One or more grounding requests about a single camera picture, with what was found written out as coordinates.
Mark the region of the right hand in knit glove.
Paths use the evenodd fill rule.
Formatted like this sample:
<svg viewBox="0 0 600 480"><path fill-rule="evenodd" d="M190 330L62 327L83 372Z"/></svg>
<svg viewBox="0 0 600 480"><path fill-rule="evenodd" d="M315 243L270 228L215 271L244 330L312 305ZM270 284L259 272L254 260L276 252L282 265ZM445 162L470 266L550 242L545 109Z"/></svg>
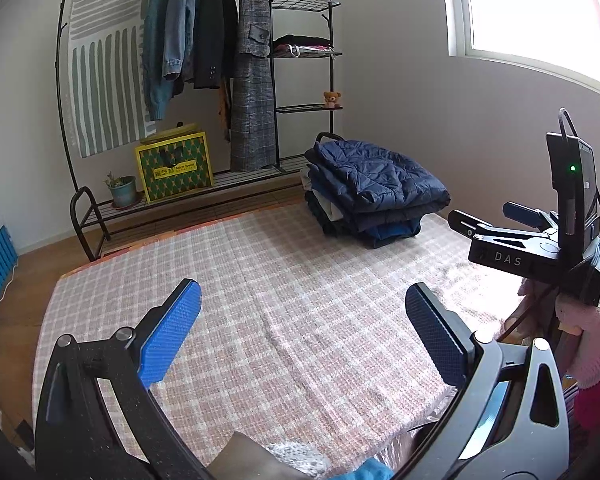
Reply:
<svg viewBox="0 0 600 480"><path fill-rule="evenodd" d="M521 315L527 313L516 329L521 338L540 336L543 331L539 307L535 307L534 304L545 289L545 285L526 278L518 289L522 300L513 318L520 320ZM569 367L569 374L582 390L600 390L600 302L594 307L573 296L558 294L554 306L562 326L582 330L579 348Z"/></svg>

